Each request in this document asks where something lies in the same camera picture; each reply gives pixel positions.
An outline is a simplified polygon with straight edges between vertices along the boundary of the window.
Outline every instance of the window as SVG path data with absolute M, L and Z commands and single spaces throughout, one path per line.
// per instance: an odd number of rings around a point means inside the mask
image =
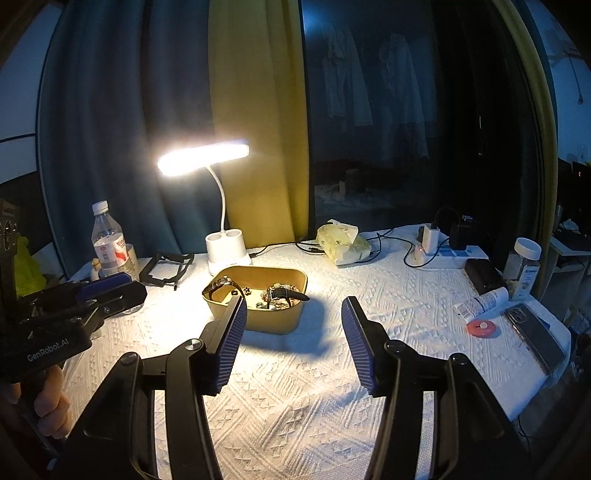
M 428 221 L 443 162 L 430 2 L 301 4 L 316 227 Z

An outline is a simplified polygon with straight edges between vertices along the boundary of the finger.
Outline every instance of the finger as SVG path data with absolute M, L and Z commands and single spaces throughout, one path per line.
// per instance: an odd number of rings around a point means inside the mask
M 43 391 L 39 393 L 33 407 L 35 413 L 40 417 L 44 417 L 48 413 L 56 409 L 60 402 L 61 386 L 64 381 L 64 375 L 61 368 L 57 365 L 47 369 L 47 377 L 43 385 Z
M 8 403 L 16 405 L 18 399 L 21 398 L 21 384 L 20 383 L 3 383 L 0 384 L 0 391 L 2 391 L 2 396 L 6 399 Z
M 70 402 L 65 395 L 62 395 L 56 409 L 39 420 L 37 424 L 39 433 L 46 437 L 57 433 L 67 420 L 68 408 L 70 408 Z
M 66 435 L 68 435 L 68 433 L 70 433 L 72 431 L 72 415 L 70 414 L 70 412 L 68 411 L 68 413 L 66 414 L 66 421 L 64 422 L 64 424 L 57 429 L 57 432 L 55 432 L 52 436 L 56 439 L 62 439 L 63 437 L 65 437 Z

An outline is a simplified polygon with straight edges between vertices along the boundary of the lamp pen holder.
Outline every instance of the lamp pen holder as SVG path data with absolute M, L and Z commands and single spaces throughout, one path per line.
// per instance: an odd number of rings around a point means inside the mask
M 242 230 L 232 228 L 223 232 L 210 233 L 205 237 L 207 265 L 212 276 L 233 265 L 250 265 L 251 257 L 246 253 Z

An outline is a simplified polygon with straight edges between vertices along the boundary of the power strip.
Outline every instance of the power strip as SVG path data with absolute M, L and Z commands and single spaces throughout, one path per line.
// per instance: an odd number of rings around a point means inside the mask
M 477 245 L 468 245 L 465 250 L 452 250 L 448 245 L 443 245 L 435 258 L 426 254 L 421 245 L 417 245 L 413 258 L 414 265 L 423 265 L 433 259 L 425 268 L 464 268 L 469 258 L 488 260 L 487 254 Z

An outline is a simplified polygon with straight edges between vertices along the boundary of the white textured tablecloth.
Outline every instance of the white textured tablecloth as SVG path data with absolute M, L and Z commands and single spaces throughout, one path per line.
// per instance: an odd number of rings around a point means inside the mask
M 412 239 L 416 227 L 392 235 Z M 546 381 L 542 370 L 503 317 L 493 318 L 495 338 L 468 335 L 453 304 L 476 294 L 463 270 L 415 270 L 402 258 L 407 244 L 384 240 L 368 264 L 336 268 L 325 257 L 294 245 L 270 247 L 255 265 L 298 268 L 308 275 L 306 303 L 295 332 L 286 336 L 245 332 L 229 384 L 206 397 L 207 416 L 224 478 L 248 480 L 362 479 L 381 419 L 383 399 L 360 385 L 340 322 L 340 305 L 359 299 L 367 317 L 390 338 L 423 355 L 465 353 L 510 419 Z M 169 266 L 167 274 L 174 275 Z M 67 393 L 77 418 L 116 360 L 125 352 L 162 355 L 198 338 L 212 320 L 200 293 L 211 280 L 207 257 L 197 255 L 177 291 L 149 287 L 136 314 L 107 320 L 75 370 Z M 551 325 L 563 349 L 569 331 L 538 301 L 529 307 Z M 559 376 L 566 362 L 555 376 Z M 156 395 L 156 445 L 160 477 L 170 478 L 164 395 Z M 417 477 L 428 477 L 433 435 L 433 398 L 426 395 Z

